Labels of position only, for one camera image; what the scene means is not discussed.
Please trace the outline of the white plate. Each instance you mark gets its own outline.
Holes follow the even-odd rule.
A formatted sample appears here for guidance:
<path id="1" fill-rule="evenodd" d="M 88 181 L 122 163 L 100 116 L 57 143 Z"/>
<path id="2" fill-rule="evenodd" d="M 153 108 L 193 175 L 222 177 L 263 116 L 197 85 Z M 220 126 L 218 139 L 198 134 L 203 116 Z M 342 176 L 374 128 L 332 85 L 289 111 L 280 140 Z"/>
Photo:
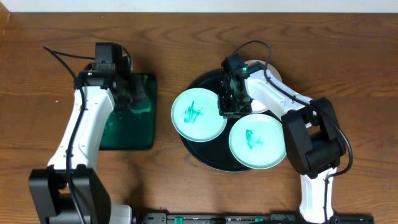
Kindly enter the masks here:
<path id="1" fill-rule="evenodd" d="M 247 60 L 245 61 L 245 64 L 250 65 L 254 62 L 260 62 L 261 64 L 265 64 L 265 61 L 262 60 Z M 272 72 L 273 76 L 276 77 L 280 82 L 282 82 L 282 78 L 280 73 L 277 71 L 277 69 L 272 66 L 270 63 L 268 64 L 267 68 Z M 263 105 L 260 101 L 258 100 L 253 100 L 251 103 L 251 109 L 253 113 L 264 113 L 268 111 L 269 109 Z"/>

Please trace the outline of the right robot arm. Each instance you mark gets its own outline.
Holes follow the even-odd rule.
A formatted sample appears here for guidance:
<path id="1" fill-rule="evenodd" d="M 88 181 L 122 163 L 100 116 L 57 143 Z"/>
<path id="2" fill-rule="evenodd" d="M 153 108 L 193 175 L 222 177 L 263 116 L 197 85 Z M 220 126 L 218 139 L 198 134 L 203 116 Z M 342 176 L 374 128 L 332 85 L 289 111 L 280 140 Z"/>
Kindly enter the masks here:
<path id="1" fill-rule="evenodd" d="M 330 223 L 332 180 L 353 164 L 351 145 L 332 103 L 293 91 L 273 76 L 267 63 L 248 65 L 237 53 L 226 57 L 221 67 L 225 92 L 219 97 L 220 115 L 247 117 L 257 100 L 277 116 L 287 157 L 302 179 L 301 217 L 307 223 Z"/>

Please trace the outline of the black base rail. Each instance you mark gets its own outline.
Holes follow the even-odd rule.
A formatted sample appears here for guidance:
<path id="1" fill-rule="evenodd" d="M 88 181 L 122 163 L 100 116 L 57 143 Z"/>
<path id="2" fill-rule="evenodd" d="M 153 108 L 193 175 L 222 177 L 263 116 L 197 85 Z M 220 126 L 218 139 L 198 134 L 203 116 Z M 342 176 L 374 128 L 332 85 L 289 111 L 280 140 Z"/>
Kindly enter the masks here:
<path id="1" fill-rule="evenodd" d="M 332 224 L 375 224 L 373 217 L 333 215 Z M 187 215 L 166 213 L 144 213 L 133 223 L 141 224 L 259 224 L 259 223 L 307 223 L 293 213 L 270 215 Z"/>

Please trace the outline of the black rectangular water tray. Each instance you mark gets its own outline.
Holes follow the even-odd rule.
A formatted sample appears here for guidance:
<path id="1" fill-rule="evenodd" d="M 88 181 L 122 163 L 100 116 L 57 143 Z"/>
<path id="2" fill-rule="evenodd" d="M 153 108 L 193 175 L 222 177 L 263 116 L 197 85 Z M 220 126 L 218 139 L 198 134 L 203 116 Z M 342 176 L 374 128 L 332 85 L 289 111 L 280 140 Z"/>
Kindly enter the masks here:
<path id="1" fill-rule="evenodd" d="M 153 73 L 143 74 L 147 75 L 148 110 L 114 109 L 104 127 L 101 151 L 143 151 L 153 146 L 157 80 Z"/>

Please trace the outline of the mint plate front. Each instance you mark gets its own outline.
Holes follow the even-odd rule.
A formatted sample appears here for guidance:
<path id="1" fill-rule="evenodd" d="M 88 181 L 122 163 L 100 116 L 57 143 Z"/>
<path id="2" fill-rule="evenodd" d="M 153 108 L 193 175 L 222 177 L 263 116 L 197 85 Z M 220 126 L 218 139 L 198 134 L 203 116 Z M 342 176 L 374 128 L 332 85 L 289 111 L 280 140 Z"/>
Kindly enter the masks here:
<path id="1" fill-rule="evenodd" d="M 250 114 L 239 119 L 228 138 L 234 158 L 251 169 L 269 169 L 287 155 L 282 125 L 266 114 Z"/>

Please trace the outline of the mint plate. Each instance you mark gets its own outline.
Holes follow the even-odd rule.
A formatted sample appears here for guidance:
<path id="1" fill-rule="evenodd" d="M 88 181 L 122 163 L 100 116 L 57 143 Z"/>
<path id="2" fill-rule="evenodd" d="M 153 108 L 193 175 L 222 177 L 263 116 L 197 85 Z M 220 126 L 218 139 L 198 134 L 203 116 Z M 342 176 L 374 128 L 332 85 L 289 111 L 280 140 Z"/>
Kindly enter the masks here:
<path id="1" fill-rule="evenodd" d="M 269 169 L 287 155 L 282 125 L 266 114 L 250 114 L 239 119 L 228 138 L 234 158 L 251 169 Z"/>
<path id="2" fill-rule="evenodd" d="M 218 95 L 205 88 L 179 94 L 172 104 L 171 120 L 176 131 L 193 142 L 211 141 L 227 125 L 227 119 L 219 114 Z"/>

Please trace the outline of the black round tray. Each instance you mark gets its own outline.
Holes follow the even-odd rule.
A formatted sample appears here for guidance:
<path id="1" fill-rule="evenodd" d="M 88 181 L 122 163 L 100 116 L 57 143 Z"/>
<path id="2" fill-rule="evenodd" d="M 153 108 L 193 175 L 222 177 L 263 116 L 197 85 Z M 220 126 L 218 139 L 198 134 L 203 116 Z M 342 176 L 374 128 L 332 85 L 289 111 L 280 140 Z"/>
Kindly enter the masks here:
<path id="1" fill-rule="evenodd" d="M 213 91 L 218 95 L 222 90 L 221 80 L 223 79 L 223 77 L 224 77 L 224 72 L 222 70 L 210 71 L 200 76 L 193 83 L 191 83 L 188 89 L 205 88 L 207 90 Z M 275 118 L 268 111 L 264 113 L 254 113 L 254 114 L 266 114 Z M 224 131 L 217 138 L 211 141 L 193 142 L 188 139 L 185 139 L 181 135 L 180 138 L 184 146 L 190 152 L 190 154 L 209 167 L 212 167 L 217 170 L 222 170 L 225 172 L 241 172 L 244 170 L 249 170 L 251 168 L 242 165 L 234 158 L 234 156 L 230 151 L 228 143 L 228 138 L 231 128 L 241 118 L 227 118 L 227 125 Z"/>

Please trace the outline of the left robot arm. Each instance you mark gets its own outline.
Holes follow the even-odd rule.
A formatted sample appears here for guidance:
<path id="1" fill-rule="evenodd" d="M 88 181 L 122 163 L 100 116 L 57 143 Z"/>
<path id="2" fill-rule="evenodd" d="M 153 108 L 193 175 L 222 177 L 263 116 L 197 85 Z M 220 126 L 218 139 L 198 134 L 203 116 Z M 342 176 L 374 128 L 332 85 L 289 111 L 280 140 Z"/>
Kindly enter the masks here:
<path id="1" fill-rule="evenodd" d="M 74 106 L 62 141 L 46 168 L 34 169 L 29 189 L 41 223 L 140 223 L 132 207 L 111 203 L 97 173 L 106 122 L 113 111 L 149 113 L 144 77 L 132 73 L 125 47 L 96 43 L 95 57 L 72 73 Z"/>

